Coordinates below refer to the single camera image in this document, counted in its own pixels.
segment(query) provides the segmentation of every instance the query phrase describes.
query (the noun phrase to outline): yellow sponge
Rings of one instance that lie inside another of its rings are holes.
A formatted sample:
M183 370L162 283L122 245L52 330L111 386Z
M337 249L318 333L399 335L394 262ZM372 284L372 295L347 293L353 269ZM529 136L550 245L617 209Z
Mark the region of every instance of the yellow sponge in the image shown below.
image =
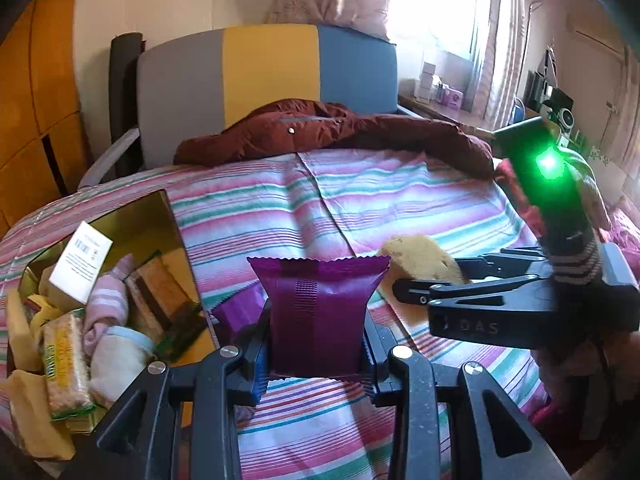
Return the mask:
M6 386L26 452L34 458L71 460L76 449L64 420L50 420L44 376L14 370Z
M15 367L28 372L42 371L42 357L31 336L17 288L11 288L7 293L6 325Z
M456 261L443 251L438 243L425 235L396 236L386 241L378 251L381 256L391 256L389 270L378 289L396 314L410 326L427 319L423 306L401 303L393 294L393 284L400 278L412 280L442 280L462 285L465 279Z

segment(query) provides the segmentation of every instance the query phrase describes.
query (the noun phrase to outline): green led light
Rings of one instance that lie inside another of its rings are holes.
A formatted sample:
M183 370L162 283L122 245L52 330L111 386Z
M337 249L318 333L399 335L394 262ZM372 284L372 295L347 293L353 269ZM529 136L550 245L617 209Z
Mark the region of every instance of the green led light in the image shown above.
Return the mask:
M536 157L536 164L547 180L559 178L564 171L564 159L552 146Z

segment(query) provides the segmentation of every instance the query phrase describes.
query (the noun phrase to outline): brown jacket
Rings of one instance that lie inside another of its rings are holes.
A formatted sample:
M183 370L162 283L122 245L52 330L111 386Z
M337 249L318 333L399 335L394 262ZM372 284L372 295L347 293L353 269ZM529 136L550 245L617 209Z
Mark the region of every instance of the brown jacket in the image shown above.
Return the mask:
M319 148L407 150L491 180L491 148L452 123L401 115L359 116L342 105L285 99L254 110L219 135L183 141L175 164L214 167Z

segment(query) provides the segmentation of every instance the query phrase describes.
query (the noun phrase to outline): purple snack packet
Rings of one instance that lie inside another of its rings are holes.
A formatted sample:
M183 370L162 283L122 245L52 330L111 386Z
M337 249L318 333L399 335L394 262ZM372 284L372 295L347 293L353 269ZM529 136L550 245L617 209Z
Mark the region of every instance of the purple snack packet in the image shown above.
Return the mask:
M253 282L212 308L209 313L219 321L213 330L220 346L232 343L240 330L257 323L265 301L262 285Z
M389 256L248 261L271 300L273 373L300 378L357 374L367 302L389 268Z

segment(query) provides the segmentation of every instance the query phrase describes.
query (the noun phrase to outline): barcode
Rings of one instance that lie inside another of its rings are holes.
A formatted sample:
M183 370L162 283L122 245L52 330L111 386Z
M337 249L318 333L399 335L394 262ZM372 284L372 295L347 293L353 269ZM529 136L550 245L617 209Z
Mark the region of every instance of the barcode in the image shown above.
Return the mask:
M89 246L87 244L83 244L81 240L76 240L76 247L80 249L84 254L89 253Z

